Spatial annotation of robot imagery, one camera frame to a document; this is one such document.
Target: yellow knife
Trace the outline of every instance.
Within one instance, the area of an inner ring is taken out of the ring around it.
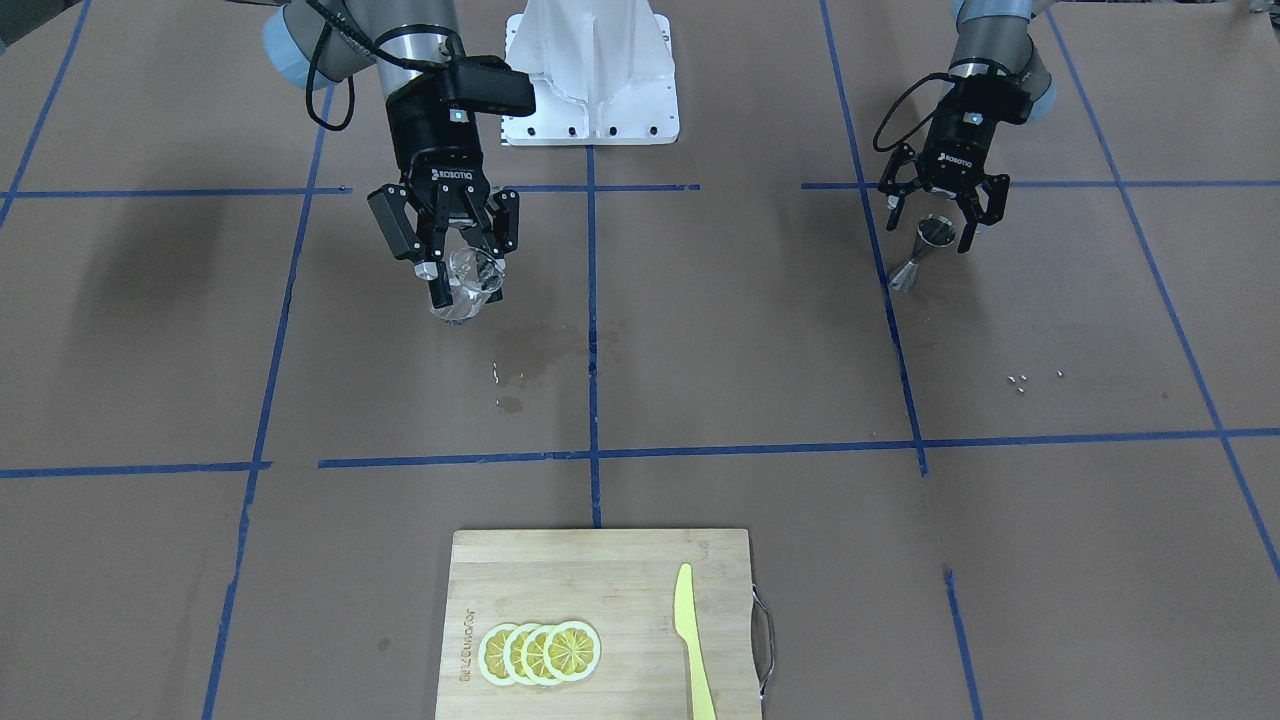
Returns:
[[[676,575],[676,634],[689,648],[689,685],[694,697],[694,720],[716,720],[712,688],[703,666],[703,646],[698,641],[698,611],[694,610],[694,566],[685,562]]]

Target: cable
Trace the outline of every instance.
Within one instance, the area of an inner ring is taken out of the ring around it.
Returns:
[[[312,94],[315,92],[316,72],[320,68],[320,56],[324,55],[324,49],[329,45],[329,36],[333,35],[333,26],[324,26],[320,31],[320,38],[316,41],[316,50],[311,54],[311,63],[307,65],[307,115],[312,120],[326,131],[342,132],[351,126],[351,119],[356,117],[356,78],[355,76],[347,78],[347,117],[338,124],[330,124],[316,114],[315,99]]]
[[[909,133],[904,135],[902,137],[900,137],[897,140],[897,142],[895,142],[892,145],[888,145],[886,147],[881,147],[881,143],[879,143],[881,133],[884,132],[884,127],[888,126],[888,120],[893,117],[893,113],[897,111],[897,109],[902,105],[902,102],[906,102],[906,99],[910,97],[913,92],[915,92],[916,90],[919,90],[925,83],[929,83],[929,82],[936,81],[936,79],[945,79],[947,82],[951,82],[952,85],[955,83],[955,78],[952,78],[947,73],[931,73],[931,74],[924,76],[919,81],[916,81],[916,83],[913,85],[911,87],[906,88],[906,92],[904,92],[902,95],[900,95],[899,99],[893,101],[893,105],[890,106],[888,113],[884,113],[884,119],[881,120],[881,127],[876,128],[876,136],[872,137],[872,147],[874,147],[877,152],[888,152],[888,151],[893,150],[895,147],[897,147],[899,145],[902,145],[913,135],[920,132],[920,128],[923,128],[925,124],[928,124],[929,120],[933,119],[933,115],[936,115],[937,111],[938,111],[937,108],[934,108],[932,113],[929,113],[928,115],[925,115],[924,119],[920,120],[919,124],[916,124],[914,128],[911,128],[911,132],[909,132]]]
[[[325,8],[320,0],[306,0],[307,5],[315,10],[321,18],[324,18],[326,27],[332,27],[338,31],[338,35],[343,36],[366,55],[378,58],[379,60],[390,63],[397,68],[404,68],[406,70],[419,70],[428,72],[435,69],[431,64],[422,60],[408,60],[406,58],[397,58],[385,50],[374,46],[374,41],[369,38],[367,35],[358,26],[347,20],[338,13],[334,13],[329,8]]]

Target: glass cup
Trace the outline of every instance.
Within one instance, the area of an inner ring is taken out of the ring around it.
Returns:
[[[463,325],[502,288],[506,273],[493,255],[470,246],[451,252],[447,266],[453,305],[431,307],[431,314],[451,325]]]

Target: robotiq logo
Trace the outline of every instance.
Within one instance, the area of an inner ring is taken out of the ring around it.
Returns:
[[[472,176],[468,170],[436,170],[435,168],[431,168],[431,179],[435,181],[435,179],[440,179],[440,178],[445,178],[445,179],[475,179],[475,176]]]
[[[973,169],[973,163],[970,163],[969,160],[961,160],[960,158],[956,158],[955,155],[947,155],[946,152],[942,152],[941,155],[938,155],[938,161],[940,163],[955,163],[956,165],[963,165],[965,168]]]

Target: blue tape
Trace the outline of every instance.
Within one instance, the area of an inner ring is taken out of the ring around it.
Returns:
[[[1084,83],[1080,79],[1080,73],[1075,67],[1075,61],[1071,59],[1071,51],[1066,46],[1066,38],[1062,36],[1061,28],[1057,27],[1057,20],[1053,18],[1052,10],[1047,12],[1046,15],[1048,17],[1050,27],[1053,29],[1053,36],[1057,38],[1057,44],[1062,49],[1062,56],[1066,59],[1066,67],[1071,73],[1071,79],[1075,82],[1075,87],[1080,92],[1080,100],[1084,101],[1084,110],[1088,113],[1089,122],[1093,124],[1093,132],[1098,136],[1098,143],[1102,146],[1102,154],[1107,159],[1107,165],[1111,167],[1111,174],[1115,177],[1116,186],[1120,188],[1120,196],[1124,199],[1125,210],[1129,213],[1129,222],[1133,223],[1133,229],[1138,234],[1138,243],[1142,246],[1143,256],[1147,259],[1147,266],[1151,269],[1151,275],[1156,281],[1156,288],[1160,291],[1160,297],[1165,304],[1165,310],[1169,313],[1169,319],[1178,334],[1178,342],[1181,343],[1183,352],[1187,355],[1187,363],[1190,365],[1192,374],[1196,377],[1196,384],[1199,387],[1201,397],[1204,400],[1204,407],[1208,410],[1210,419],[1213,420],[1213,428],[1217,430],[1219,438],[1222,443],[1222,451],[1226,454],[1228,461],[1231,465],[1231,471],[1235,474],[1235,482],[1240,488],[1240,495],[1244,497],[1245,506],[1253,519],[1253,527],[1262,541],[1262,547],[1267,553],[1267,559],[1271,561],[1272,571],[1276,578],[1280,579],[1280,555],[1276,553],[1271,533],[1267,530],[1262,514],[1258,512],[1257,503],[1253,500],[1253,492],[1249,489],[1249,483],[1235,457],[1235,450],[1231,447],[1230,436],[1222,427],[1222,419],[1217,413],[1217,406],[1213,404],[1213,396],[1210,393],[1208,382],[1204,379],[1204,373],[1201,372],[1199,363],[1196,360],[1196,354],[1192,351],[1190,340],[1187,336],[1187,331],[1183,328],[1181,320],[1178,318],[1178,311],[1174,309],[1172,297],[1169,295],[1165,278],[1161,275],[1160,266],[1156,264],[1156,256],[1151,250],[1151,243],[1147,242],[1147,233],[1143,231],[1142,222],[1138,219],[1138,210],[1133,205],[1133,199],[1129,197],[1129,190],[1120,177],[1120,167],[1116,164],[1115,156],[1111,154],[1111,146],[1107,143],[1106,135],[1102,132],[1102,123],[1098,122],[1098,115],[1093,110],[1093,104],[1089,101],[1088,94],[1084,92]]]
[[[0,470],[0,479],[110,478],[118,475],[183,475],[188,473],[244,473],[265,470],[270,462],[188,462],[174,465],[102,465],[96,468],[19,468]]]
[[[831,69],[836,74],[836,91],[840,95],[840,109],[845,117],[845,133],[849,136],[849,151],[854,159],[854,174],[858,176],[859,193],[863,199],[863,214],[867,218],[867,231],[872,238],[872,254],[876,259],[876,273],[881,282],[881,295],[884,301],[884,319],[888,323],[888,334],[893,341],[893,351],[897,354],[897,369],[902,383],[902,398],[906,404],[906,416],[911,423],[911,438],[915,441],[916,459],[920,464],[920,475],[929,474],[929,460],[924,452],[924,441],[920,437],[920,419],[915,411],[915,397],[911,393],[911,378],[906,372],[906,354],[902,351],[902,338],[897,331],[897,315],[893,313],[893,299],[888,290],[888,274],[884,272],[884,259],[881,254],[879,231],[876,227],[876,215],[872,213],[872,200],[868,192],[867,176],[863,173],[863,160],[858,149],[858,133],[854,131],[854,118],[849,109],[849,96],[845,94],[845,73],[840,69],[840,54],[836,51],[836,36],[831,29],[831,12],[827,9],[827,0],[818,0],[822,8],[822,24],[827,32],[827,50],[831,54]]]
[[[1215,439],[1219,430],[1169,430],[1151,433],[1094,433],[1061,436],[1010,436],[987,438],[927,439],[925,447],[1009,447],[1019,445],[1088,445],[1107,442],[1156,442],[1171,439]]]
[[[324,109],[321,117],[328,118],[333,106],[333,88],[325,92]],[[284,301],[280,305],[280,320],[275,329],[275,346],[271,351],[271,369],[266,377],[266,389],[262,392],[262,410],[259,415],[257,437],[253,441],[253,461],[262,460],[262,448],[266,445],[266,428],[271,421],[271,404],[275,400],[275,382],[280,372],[280,357],[284,355],[284,337],[289,328],[289,306],[293,302],[293,284],[298,278],[298,259],[302,256],[302,243],[307,234],[307,220],[311,214],[312,192],[316,186],[316,177],[320,174],[320,155],[324,152],[324,128],[316,129],[315,150],[311,154],[311,173],[307,176],[307,193],[302,200],[302,211],[298,217],[298,232],[293,240],[293,255],[289,259],[289,275],[284,284]],[[227,652],[227,638],[232,626],[232,612],[236,607],[236,592],[239,588],[241,569],[244,561],[244,547],[248,542],[248,509],[253,505],[253,496],[257,493],[259,470],[248,474],[244,483],[244,501],[241,505],[239,530],[236,539],[236,570],[232,582],[227,585],[227,594],[223,597],[223,615],[218,623],[218,641],[214,644],[214,660],[209,667],[209,685],[205,689],[205,706],[201,720],[212,720],[214,703],[218,701],[218,685],[221,680],[223,657]]]
[[[588,450],[568,450],[559,452],[508,452],[499,455],[438,455],[408,457],[352,457],[321,460],[316,468],[321,470],[346,470],[355,468],[415,468],[428,465],[488,465],[499,462],[543,462],[549,460],[586,460]]]
[[[100,197],[260,197],[294,195],[351,195],[349,187],[227,187],[193,190],[24,190],[14,195],[22,200],[82,200]]]
[[[512,184],[516,192],[694,192],[701,184]]]
[[[867,452],[873,450],[916,450],[914,441],[815,442],[804,445],[724,445],[703,447],[639,447],[602,450],[600,457],[714,457],[733,455],[808,455],[820,452]]]
[[[964,632],[964,618],[960,616],[960,601],[956,598],[956,580],[951,568],[947,568],[947,605],[951,606],[951,625],[956,630],[956,646],[960,648],[960,662],[964,666],[964,682],[969,688],[969,705],[973,707],[973,720],[982,720],[982,698],[978,696],[978,675],[973,671],[973,657],[969,655],[969,635]]]
[[[588,309],[588,413],[591,436],[591,527],[604,523],[600,511],[600,387],[599,336],[595,283],[595,146],[586,146],[586,309]]]
[[[54,83],[49,88],[49,95],[40,109],[40,115],[36,117],[36,127],[32,128],[31,137],[27,138],[27,149],[23,150],[22,159],[18,161],[18,172],[14,173],[13,182],[9,183],[9,193],[5,196],[4,205],[0,205],[0,228],[4,227],[4,222],[9,218],[9,210],[13,209],[18,188],[22,187],[22,178],[27,174],[27,165],[31,164],[31,156],[36,152],[36,145],[40,142],[40,135],[45,131],[49,113],[54,109],[54,100],[58,99],[58,91],[63,87],[67,68],[70,67],[72,58],[76,56],[76,47],[79,45],[81,33],[84,31],[84,20],[88,18],[88,10],[92,6],[93,0],[84,0],[79,18],[76,19],[76,29],[72,31],[72,38],[67,44],[67,53],[63,55],[61,64],[58,65],[58,74],[54,76]]]

